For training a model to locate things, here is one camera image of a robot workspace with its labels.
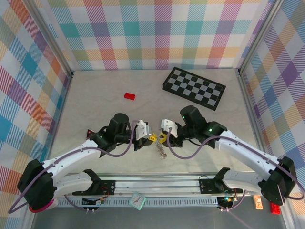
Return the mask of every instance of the metal spring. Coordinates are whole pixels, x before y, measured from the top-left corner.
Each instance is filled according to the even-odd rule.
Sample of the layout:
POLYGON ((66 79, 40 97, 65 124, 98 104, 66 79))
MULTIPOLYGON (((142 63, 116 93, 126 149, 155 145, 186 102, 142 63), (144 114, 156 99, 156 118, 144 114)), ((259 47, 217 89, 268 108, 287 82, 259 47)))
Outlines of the metal spring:
POLYGON ((167 154, 166 154, 166 152, 164 151, 162 144, 160 143, 160 137, 157 137, 156 147, 157 147, 158 151, 160 152, 160 156, 161 156, 163 159, 166 159, 167 154))

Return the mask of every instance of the black mounting bracket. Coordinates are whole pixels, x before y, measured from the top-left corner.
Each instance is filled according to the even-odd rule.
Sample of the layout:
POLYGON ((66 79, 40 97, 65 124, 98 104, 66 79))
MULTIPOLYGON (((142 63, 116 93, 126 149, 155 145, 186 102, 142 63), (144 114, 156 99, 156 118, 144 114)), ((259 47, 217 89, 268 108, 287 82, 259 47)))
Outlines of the black mounting bracket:
MULTIPOLYGON (((229 188, 224 184, 223 178, 230 168, 222 168, 213 179, 203 178, 199 179, 199 188, 201 194, 234 194, 235 189, 229 188)), ((241 194, 243 190, 236 188, 236 193, 241 194)))
POLYGON ((233 206, 233 201, 228 202, 223 197, 217 197, 218 205, 223 208, 231 208, 233 206))
POLYGON ((105 189, 108 190, 109 196, 114 195, 115 180, 101 180, 99 176, 91 169, 84 170, 92 180, 92 185, 86 191, 73 192, 74 196, 101 196, 104 195, 105 189))
POLYGON ((82 199, 82 201, 81 201, 81 204, 83 205, 83 206, 88 206, 88 207, 83 207, 85 210, 87 210, 87 209, 89 209, 89 210, 97 210, 97 209, 99 209, 100 207, 90 207, 90 206, 92 206, 92 205, 96 205, 96 201, 97 201, 98 199, 96 199, 96 200, 90 200, 90 199, 85 199, 85 198, 83 198, 82 199))

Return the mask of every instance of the metal frame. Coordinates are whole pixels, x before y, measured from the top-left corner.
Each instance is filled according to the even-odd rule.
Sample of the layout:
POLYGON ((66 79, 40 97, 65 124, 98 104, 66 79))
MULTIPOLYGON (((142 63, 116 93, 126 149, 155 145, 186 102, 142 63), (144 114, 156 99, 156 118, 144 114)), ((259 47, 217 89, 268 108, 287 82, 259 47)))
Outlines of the metal frame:
MULTIPOLYGON (((82 205, 82 197, 69 196, 69 199, 78 207, 89 207, 82 205)), ((102 205, 90 205, 94 208, 108 208, 108 207, 131 207, 129 205, 130 197, 107 197, 107 200, 102 205)), ((65 199, 58 198, 57 208, 73 208, 73 206, 65 199)), ((196 197, 167 197, 167 198, 152 198, 148 197, 145 201, 145 206, 149 208, 172 208, 172 207, 217 207, 217 197, 196 196, 196 197)))
POLYGON ((54 140, 55 140, 55 136, 57 135, 58 127, 59 127, 59 124, 61 122, 62 112, 63 112, 64 107, 65 107, 66 102, 67 102, 67 98, 68 98, 68 95, 69 95, 69 91, 70 91, 70 87, 71 87, 71 84, 72 84, 72 80, 73 80, 73 74, 71 75, 71 78, 69 79, 69 82, 67 83, 67 91, 66 91, 66 94, 65 94, 65 96, 63 98, 63 102, 62 102, 61 108, 59 109, 58 121, 57 121, 57 124, 54 127, 54 135, 52 137, 51 144, 50 144, 50 147, 49 147, 49 149, 48 149, 48 151, 46 153, 45 159, 49 158, 50 152, 52 150, 52 147, 53 147, 53 144, 54 144, 54 140))
POLYGON ((253 44, 251 45, 251 48, 249 50, 249 52, 247 53, 243 63, 240 66, 240 74, 241 76, 243 75, 245 69, 247 68, 247 66, 249 65, 249 63, 251 62, 251 60, 253 59, 255 52, 258 49, 258 46, 260 45, 260 43, 262 42, 262 40, 264 39, 266 33, 268 32, 276 14, 278 13, 278 11, 280 10, 281 6, 283 5, 283 3, 285 2, 285 0, 274 0, 274 3, 272 4, 265 20, 262 23, 262 26, 259 30, 259 32, 257 33, 257 36, 255 38, 255 40, 253 41, 253 44))
POLYGON ((262 151, 266 152, 267 147, 266 147, 266 145, 264 143, 264 140, 262 138, 262 135, 259 131, 259 125, 258 125, 257 119, 255 117, 255 111, 254 111, 254 108, 252 107, 252 104, 251 104, 251 101, 250 101, 250 95, 248 93, 246 84, 244 82, 243 77, 239 74, 239 72, 237 70, 236 70, 236 76, 237 76, 238 84, 239 84, 241 92, 242 92, 242 96, 243 96, 243 99, 244 99, 244 104, 246 106, 246 110, 247 110, 247 113, 248 113, 248 117, 249 117, 249 120, 250 120, 250 125, 251 125, 251 128, 252 128, 253 134, 254 134, 254 138, 255 138, 257 148, 259 150, 262 150, 262 151))
MULTIPOLYGON (((142 193, 147 197, 147 200, 155 200, 157 198, 163 198, 164 200, 171 200, 172 198, 179 198, 181 201, 187 200, 209 200, 213 197, 224 196, 224 194, 219 195, 210 195, 210 194, 200 194, 199 182, 198 179, 202 175, 208 176, 208 178, 214 178, 216 172, 204 172, 204 173, 169 173, 169 174, 97 174, 100 179, 109 179, 116 180, 116 191, 114 196, 109 196, 108 200, 111 201, 109 207, 120 207, 119 202, 114 201, 126 201, 129 199, 134 190, 138 191, 139 189, 146 190, 142 193)), ((80 197, 75 197, 68 195, 69 198, 79 205, 80 197)), ((98 196, 86 196, 87 198, 97 198, 98 196)), ((58 207, 71 207, 68 205, 64 198, 59 198, 60 204, 58 207)), ((191 203, 182 202, 183 205, 188 206, 191 203)), ((31 228, 35 217, 34 213, 30 212, 28 207, 25 207, 23 210, 23 217, 19 222, 18 229, 29 229, 31 228)))
POLYGON ((68 74, 68 76, 70 78, 72 78, 73 70, 70 68, 68 62, 66 61, 64 55, 62 54, 60 47, 58 46, 54 36, 52 35, 48 25, 46 24, 43 17, 41 16, 35 3, 31 0, 23 0, 23 3, 27 7, 31 16, 34 18, 34 21, 36 22, 38 28, 40 29, 44 39, 46 39, 46 42, 51 47, 56 58, 60 62, 62 68, 65 70, 65 72, 68 74))

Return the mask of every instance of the cable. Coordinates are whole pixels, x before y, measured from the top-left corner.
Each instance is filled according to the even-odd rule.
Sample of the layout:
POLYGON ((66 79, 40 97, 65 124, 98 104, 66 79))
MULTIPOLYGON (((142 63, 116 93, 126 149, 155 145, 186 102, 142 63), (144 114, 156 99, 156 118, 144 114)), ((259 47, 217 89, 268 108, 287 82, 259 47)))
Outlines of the cable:
POLYGON ((225 210, 232 210, 232 209, 234 209, 234 208, 236 208, 236 207, 238 207, 241 203, 242 203, 242 201, 244 200, 244 197, 245 197, 245 195, 246 195, 246 191, 247 190, 244 190, 244 193, 243 193, 243 196, 242 196, 242 198, 240 199, 240 201, 233 207, 230 207, 230 208, 224 208, 223 206, 220 206, 220 205, 218 205, 218 207, 220 207, 220 208, 222 208, 222 209, 225 209, 225 210))
POLYGON ((106 189, 106 190, 107 190, 107 196, 104 194, 105 197, 103 197, 103 198, 107 198, 107 197, 109 196, 109 194, 110 194, 110 193, 109 193, 109 190, 108 190, 108 188, 105 187, 105 186, 102 186, 102 187, 101 187, 101 190, 103 190, 103 189, 106 189))
POLYGON ((200 146, 199 144, 193 142, 191 139, 189 139, 189 142, 192 143, 192 144, 194 144, 194 145, 196 145, 196 146, 200 146))
MULTIPOLYGON (((120 156, 124 156, 128 150, 130 149, 130 147, 132 146, 132 141, 133 141, 133 135, 134 135, 134 127, 135 127, 135 124, 138 123, 139 121, 138 120, 134 120, 132 121, 132 132, 131 132, 131 137, 130 137, 130 141, 129 141, 129 144, 126 148, 126 150, 121 153, 121 154, 118 154, 118 155, 114 155, 114 154, 111 154, 111 153, 108 153, 106 152, 105 150, 102 150, 100 148, 97 148, 97 147, 84 147, 82 150, 88 150, 88 149, 94 149, 94 150, 98 150, 98 151, 101 151, 102 153, 104 154, 107 154, 109 156, 112 156, 112 157, 120 157, 120 156)), ((17 198, 17 200, 15 201, 15 203, 12 204, 11 208, 9 209, 8 213, 11 214, 15 211, 17 211, 18 209, 22 208, 23 206, 27 205, 27 203, 24 203, 18 207, 16 207, 16 205, 20 202, 20 200, 25 196, 25 194, 28 192, 28 190, 30 189, 30 187, 32 187, 32 185, 35 183, 35 181, 42 175, 44 174, 47 170, 49 170, 51 167, 53 166, 56 166, 56 164, 58 164, 61 160, 73 155, 73 154, 76 154, 78 152, 80 152, 81 150, 80 149, 77 149, 77 150, 74 150, 72 152, 69 152, 65 155, 63 155, 62 157, 58 158, 57 160, 54 161, 53 164, 50 164, 48 167, 46 167, 44 170, 42 170, 36 177, 34 177, 34 179, 29 183, 29 185, 24 189, 24 191, 21 193, 21 195, 17 198)))
POLYGON ((264 155, 261 155, 259 152, 257 152, 255 149, 252 149, 251 147, 245 145, 244 143, 242 142, 239 142, 235 139, 232 139, 230 137, 226 137, 226 136, 212 136, 212 137, 209 137, 207 139, 205 139, 201 145, 198 147, 198 149, 190 156, 186 156, 186 157, 183 157, 183 156, 180 156, 178 154, 176 154, 172 147, 171 147, 171 144, 170 144, 170 134, 171 134, 171 131, 172 131, 172 128, 169 129, 169 132, 167 133, 167 139, 166 139, 166 142, 167 142, 167 145, 168 145, 168 148, 170 149, 170 151, 172 152, 172 154, 174 154, 177 158, 180 158, 180 159, 183 159, 183 160, 187 160, 187 159, 190 159, 190 158, 193 158, 196 154, 198 154, 198 152, 200 151, 200 149, 205 145, 207 144, 209 141, 211 140, 214 140, 214 139, 225 139, 225 140, 229 140, 233 143, 236 143, 242 147, 244 147, 245 149, 251 151, 252 153, 258 155, 259 157, 261 157, 263 160, 265 161, 268 161, 271 165, 279 168, 281 171, 283 171, 287 176, 289 176, 298 186, 299 188, 301 189, 301 192, 302 192, 302 196, 301 197, 288 197, 289 199, 293 199, 293 200, 302 200, 304 199, 304 194, 305 194, 305 189, 303 188, 303 186, 301 185, 301 183, 293 176, 291 175, 291 173, 289 173, 286 169, 284 169, 283 167, 279 166, 277 163, 273 162, 272 160, 269 160, 267 157, 265 157, 264 155))
POLYGON ((87 211, 86 209, 84 209, 83 207, 79 207, 79 206, 77 206, 77 205, 75 205, 69 198, 68 198, 68 196, 67 195, 63 195, 65 198, 66 198, 66 200, 69 202, 69 204, 71 204, 73 207, 75 207, 76 209, 78 209, 78 210, 82 210, 82 211, 87 211))
POLYGON ((236 198, 236 197, 237 197, 237 189, 234 188, 234 198, 236 198))
POLYGON ((107 125, 106 125, 106 126, 103 126, 103 127, 100 129, 100 131, 103 132, 103 133, 105 133, 105 129, 107 129, 107 127, 108 127, 107 125))
POLYGON ((208 178, 209 179, 209 177, 207 176, 207 175, 202 175, 202 176, 200 176, 199 178, 198 178, 198 181, 200 180, 200 178, 202 178, 202 177, 206 177, 206 178, 208 178))

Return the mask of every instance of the white floor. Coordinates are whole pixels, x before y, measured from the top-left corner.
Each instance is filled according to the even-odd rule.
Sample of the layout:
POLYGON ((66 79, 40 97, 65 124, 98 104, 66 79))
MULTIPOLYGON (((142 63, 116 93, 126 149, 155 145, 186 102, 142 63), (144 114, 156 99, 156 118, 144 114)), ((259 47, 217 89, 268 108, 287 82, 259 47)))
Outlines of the white floor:
MULTIPOLYGON (((244 141, 255 146, 255 139, 247 116, 235 70, 190 70, 191 72, 226 85, 216 111, 190 102, 162 90, 162 83, 171 70, 92 71, 76 72, 71 83, 61 123, 49 158, 59 156, 85 141, 87 128, 98 131, 108 125, 116 113, 125 113, 130 121, 142 119, 149 122, 153 131, 160 133, 164 118, 184 125, 180 110, 196 106, 203 117, 217 121, 244 141), (136 95, 134 101, 124 98, 125 92, 136 95)), ((193 153, 197 146, 184 142, 175 149, 182 156, 193 153)), ((121 153, 127 145, 117 147, 112 153, 121 153)), ((248 171, 247 166, 235 158, 205 146, 193 159, 180 160, 165 148, 167 158, 162 159, 153 144, 137 152, 131 149, 125 156, 103 156, 77 168, 80 172, 91 168, 96 173, 189 173, 216 172, 222 167, 248 171)))

